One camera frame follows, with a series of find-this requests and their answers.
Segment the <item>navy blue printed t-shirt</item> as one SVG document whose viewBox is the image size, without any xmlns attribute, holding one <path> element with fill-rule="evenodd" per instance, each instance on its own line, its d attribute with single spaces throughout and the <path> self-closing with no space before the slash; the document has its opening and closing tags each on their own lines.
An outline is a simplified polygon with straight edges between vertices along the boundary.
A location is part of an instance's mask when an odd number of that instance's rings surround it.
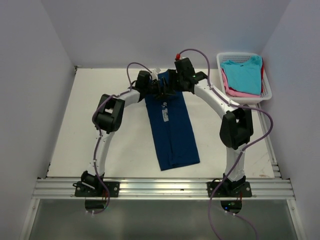
<svg viewBox="0 0 320 240">
<path fill-rule="evenodd" d="M 161 171 L 200 163 L 195 135 L 182 92 L 144 98 Z"/>
</svg>

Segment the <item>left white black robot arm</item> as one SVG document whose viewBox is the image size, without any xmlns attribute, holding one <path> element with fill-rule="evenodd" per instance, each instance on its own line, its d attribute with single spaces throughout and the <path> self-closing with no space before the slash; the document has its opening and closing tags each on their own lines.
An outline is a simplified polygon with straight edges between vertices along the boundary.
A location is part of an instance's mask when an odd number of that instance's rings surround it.
<svg viewBox="0 0 320 240">
<path fill-rule="evenodd" d="M 138 73 L 135 82 L 118 95 L 103 94 L 92 116 L 98 137 L 93 151 L 93 160 L 89 167 L 81 175 L 81 183 L 86 186 L 87 192 L 92 196 L 103 193 L 103 177 L 105 174 L 105 162 L 111 140 L 115 132 L 119 130 L 126 107 L 139 103 L 148 95 L 158 98 L 174 95 L 175 81 L 174 70 L 168 71 L 168 76 L 159 76 L 157 71 L 144 71 Z"/>
</svg>

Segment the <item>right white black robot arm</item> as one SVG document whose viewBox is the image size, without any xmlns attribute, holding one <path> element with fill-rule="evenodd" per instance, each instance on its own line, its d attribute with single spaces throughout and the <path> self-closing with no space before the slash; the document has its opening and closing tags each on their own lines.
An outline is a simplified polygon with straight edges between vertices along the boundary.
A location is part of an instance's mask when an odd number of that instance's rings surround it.
<svg viewBox="0 0 320 240">
<path fill-rule="evenodd" d="M 244 149 L 254 133 L 252 112 L 223 95 L 215 86 L 205 84 L 209 75 L 195 72 L 189 58 L 175 57 L 176 73 L 169 74 L 169 86 L 175 91 L 190 92 L 207 103 L 220 117 L 219 137 L 226 147 L 223 179 L 213 187 L 215 192 L 235 196 L 246 183 Z"/>
</svg>

